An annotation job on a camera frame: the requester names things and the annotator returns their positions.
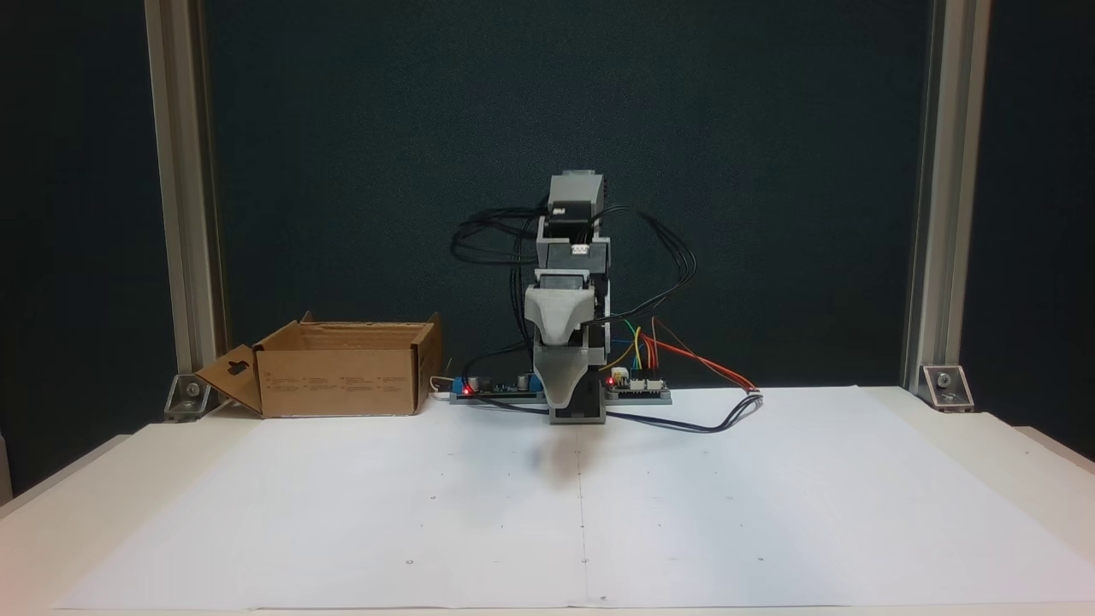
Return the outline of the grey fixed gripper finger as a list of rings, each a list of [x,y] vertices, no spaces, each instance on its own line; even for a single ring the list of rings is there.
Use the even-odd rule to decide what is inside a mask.
[[[593,323],[587,326],[587,347],[590,350],[611,351],[611,324],[606,323],[607,317],[613,313],[611,311],[611,300],[607,291],[593,291]]]

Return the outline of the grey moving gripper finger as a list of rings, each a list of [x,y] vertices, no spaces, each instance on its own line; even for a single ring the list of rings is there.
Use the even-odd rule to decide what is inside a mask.
[[[570,336],[593,319],[593,310],[595,291],[589,288],[525,289],[525,319],[535,326],[533,371],[550,408],[570,405],[572,391],[590,367],[588,342],[570,346]]]

